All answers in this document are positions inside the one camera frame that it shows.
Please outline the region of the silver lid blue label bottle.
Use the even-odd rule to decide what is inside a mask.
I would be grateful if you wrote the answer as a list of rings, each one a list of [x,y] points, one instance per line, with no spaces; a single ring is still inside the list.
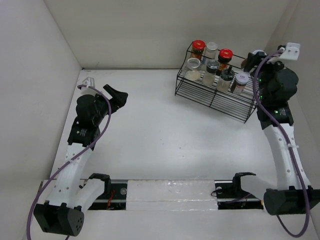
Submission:
[[[218,45],[215,42],[208,42],[203,55],[203,64],[209,60],[214,60],[216,58],[217,50]]]

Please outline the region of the round glass jar white powder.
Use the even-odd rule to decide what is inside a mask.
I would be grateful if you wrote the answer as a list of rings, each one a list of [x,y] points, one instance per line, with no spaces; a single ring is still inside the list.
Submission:
[[[187,60],[183,70],[183,77],[190,81],[197,81],[201,77],[201,61],[196,57]]]

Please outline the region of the red lid sauce jar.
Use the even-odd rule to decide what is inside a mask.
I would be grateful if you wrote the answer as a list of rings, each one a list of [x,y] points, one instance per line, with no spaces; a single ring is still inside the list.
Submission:
[[[191,45],[191,58],[197,58],[201,60],[203,52],[206,48],[206,43],[202,40],[194,40]]]
[[[232,60],[233,55],[234,55],[233,52],[228,48],[223,48],[219,51],[218,59],[217,59],[219,62],[219,67],[216,72],[217,76],[220,76],[222,71],[228,67],[228,64]]]

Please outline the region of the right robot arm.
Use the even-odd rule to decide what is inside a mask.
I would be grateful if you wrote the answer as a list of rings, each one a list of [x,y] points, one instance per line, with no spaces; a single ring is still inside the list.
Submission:
[[[320,202],[320,191],[312,188],[295,143],[288,101],[298,90],[299,78],[283,65],[284,54],[284,48],[272,55],[256,50],[248,54],[243,66],[245,72],[255,69],[253,94],[257,117],[271,148],[277,183],[272,186],[251,172],[237,173],[239,179],[231,184],[231,191],[237,197],[248,193],[262,200],[272,216],[309,215]]]

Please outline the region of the white lid brown spice jar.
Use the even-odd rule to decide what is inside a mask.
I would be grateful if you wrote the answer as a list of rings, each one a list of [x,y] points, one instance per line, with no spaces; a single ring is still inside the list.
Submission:
[[[249,80],[250,74],[248,72],[242,71],[237,73],[234,78],[234,82],[230,88],[230,91],[235,95],[240,95],[243,92]]]

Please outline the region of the black grinder cap spice bottle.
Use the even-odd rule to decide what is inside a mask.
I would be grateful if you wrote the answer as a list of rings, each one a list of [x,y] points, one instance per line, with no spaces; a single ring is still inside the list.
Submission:
[[[220,74],[216,89],[219,92],[226,93],[234,77],[235,77],[235,72],[232,66],[229,66],[228,68],[224,69]]]

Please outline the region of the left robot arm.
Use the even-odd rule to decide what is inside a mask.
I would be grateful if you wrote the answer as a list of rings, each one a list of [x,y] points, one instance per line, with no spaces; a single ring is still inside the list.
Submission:
[[[27,220],[27,238],[31,238],[31,217],[35,217],[44,233],[76,237],[82,230],[85,212],[95,200],[107,200],[112,204],[119,188],[114,187],[107,174],[93,173],[84,186],[80,186],[81,176],[90,159],[97,141],[106,132],[99,126],[103,119],[111,120],[111,115],[122,108],[128,93],[118,91],[106,84],[101,91],[89,84],[80,84],[81,96],[76,101],[76,117],[67,139],[64,164],[50,177],[37,193]]]

